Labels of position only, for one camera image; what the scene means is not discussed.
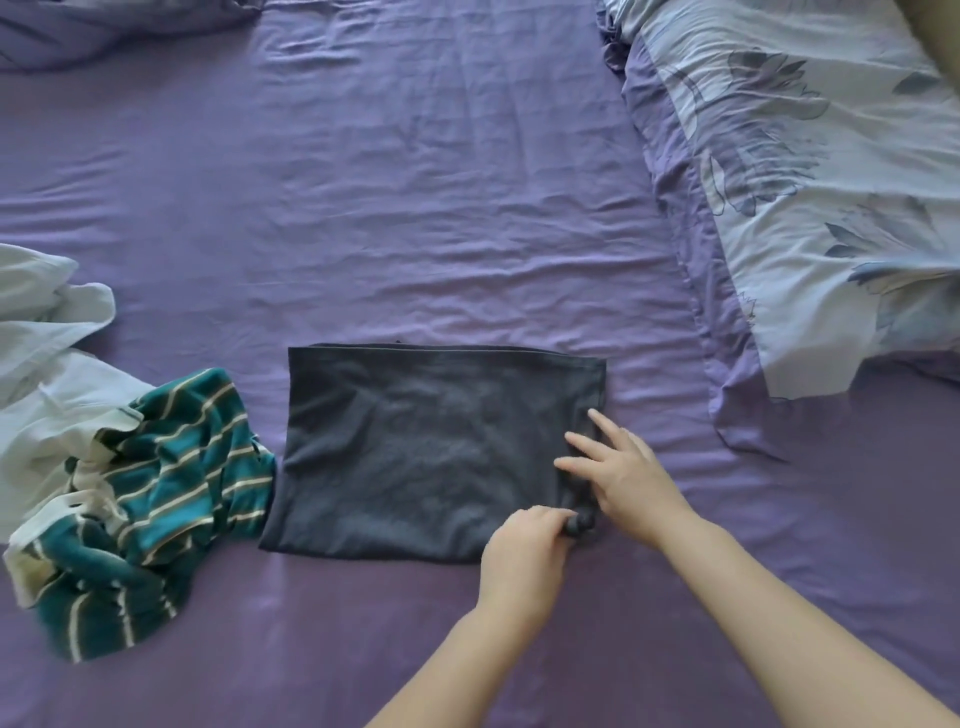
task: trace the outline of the black folded garment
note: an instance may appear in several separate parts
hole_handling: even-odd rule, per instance
[[[587,483],[553,460],[596,436],[603,359],[514,347],[317,345],[290,350],[283,471],[260,542],[348,559],[476,562],[511,513],[576,510]]]

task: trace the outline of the purple bed sheet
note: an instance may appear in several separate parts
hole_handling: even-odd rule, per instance
[[[610,412],[700,512],[960,709],[960,394],[884,364],[793,465],[723,446],[590,3],[276,2],[248,32],[0,79],[0,110],[0,241],[112,286],[106,360],[226,367],[281,452],[289,345],[609,357]],[[664,561],[605,530],[490,725],[776,725]],[[5,581],[0,726],[360,726],[476,586],[230,544],[155,637],[71,667]]]

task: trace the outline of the hand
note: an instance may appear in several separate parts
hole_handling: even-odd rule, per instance
[[[693,510],[645,442],[595,409],[589,415],[613,447],[567,432],[566,441],[587,457],[560,457],[554,465],[592,482],[601,510],[619,528],[660,549],[670,524]]]
[[[496,529],[480,563],[477,611],[532,640],[550,619],[573,542],[560,535],[573,511],[535,505]]]

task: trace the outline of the person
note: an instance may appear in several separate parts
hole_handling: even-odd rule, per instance
[[[658,549],[716,619],[786,728],[960,728],[960,718],[700,518],[649,447],[596,411],[609,445],[566,439],[584,457],[557,468],[593,484],[627,535]],[[517,511],[493,534],[480,595],[368,728],[475,728],[546,624],[564,578],[569,511]]]

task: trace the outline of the forearm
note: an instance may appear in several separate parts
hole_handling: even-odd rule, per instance
[[[662,545],[787,728],[957,728],[960,719],[779,581],[719,526],[690,516]]]
[[[470,612],[367,728],[476,728],[527,642],[508,619]]]

